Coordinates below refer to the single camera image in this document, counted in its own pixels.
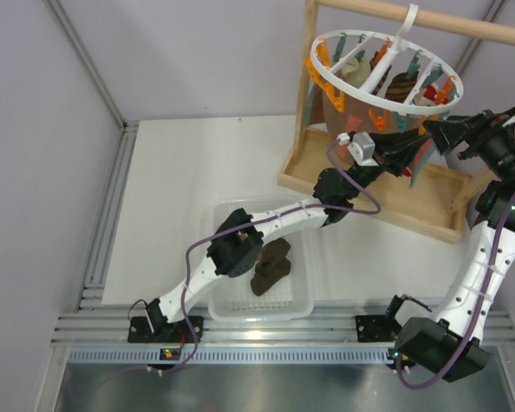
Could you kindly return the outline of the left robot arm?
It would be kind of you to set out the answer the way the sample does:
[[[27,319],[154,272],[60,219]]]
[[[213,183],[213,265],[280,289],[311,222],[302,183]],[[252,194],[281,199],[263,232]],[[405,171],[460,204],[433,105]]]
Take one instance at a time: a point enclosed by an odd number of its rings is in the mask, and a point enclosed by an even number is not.
[[[145,303],[144,314],[129,319],[130,343],[199,342],[189,310],[220,282],[254,268],[263,248],[273,241],[307,229],[338,223],[357,213],[352,204],[359,195],[381,211],[367,187],[383,173],[403,176],[428,137],[410,130],[401,134],[342,133],[327,148],[345,146],[354,157],[349,170],[334,163],[318,176],[311,196],[288,206],[261,213],[236,209],[207,238],[191,245],[206,247],[201,263],[186,269],[185,279],[171,292]]]

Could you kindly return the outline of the white round clip hanger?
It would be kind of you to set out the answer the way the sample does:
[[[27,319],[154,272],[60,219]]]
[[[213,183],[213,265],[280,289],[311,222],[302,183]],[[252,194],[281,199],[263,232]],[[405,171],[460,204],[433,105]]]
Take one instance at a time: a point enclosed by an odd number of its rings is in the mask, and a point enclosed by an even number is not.
[[[403,8],[402,23],[394,34],[344,29],[325,33],[310,45],[305,67],[310,80],[337,112],[359,103],[404,117],[427,117],[453,109],[464,95],[458,73],[442,58],[407,40],[418,25],[420,8]],[[380,96],[395,60],[411,52],[404,72],[411,82],[400,102]]]

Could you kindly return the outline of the dark brown sock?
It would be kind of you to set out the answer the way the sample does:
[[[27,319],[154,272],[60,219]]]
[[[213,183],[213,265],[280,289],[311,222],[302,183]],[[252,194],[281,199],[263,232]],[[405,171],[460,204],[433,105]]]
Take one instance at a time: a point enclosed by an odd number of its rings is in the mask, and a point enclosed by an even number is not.
[[[275,265],[284,259],[291,249],[291,245],[283,238],[275,239],[263,247],[258,256],[258,262],[266,265]]]
[[[250,281],[252,292],[256,296],[262,296],[275,286],[281,279],[291,272],[292,264],[285,257],[275,265],[257,263],[254,276]]]

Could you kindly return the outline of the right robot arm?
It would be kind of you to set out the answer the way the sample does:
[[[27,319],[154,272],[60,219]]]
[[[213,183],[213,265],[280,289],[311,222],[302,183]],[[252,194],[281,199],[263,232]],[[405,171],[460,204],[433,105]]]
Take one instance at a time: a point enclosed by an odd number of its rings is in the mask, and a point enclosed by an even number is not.
[[[481,371],[486,318],[515,261],[515,107],[500,113],[427,120],[424,129],[442,155],[461,142],[461,160],[478,157],[495,176],[476,202],[477,219],[466,258],[442,302],[429,309],[395,296],[383,319],[395,341],[393,359],[403,386],[425,390]]]

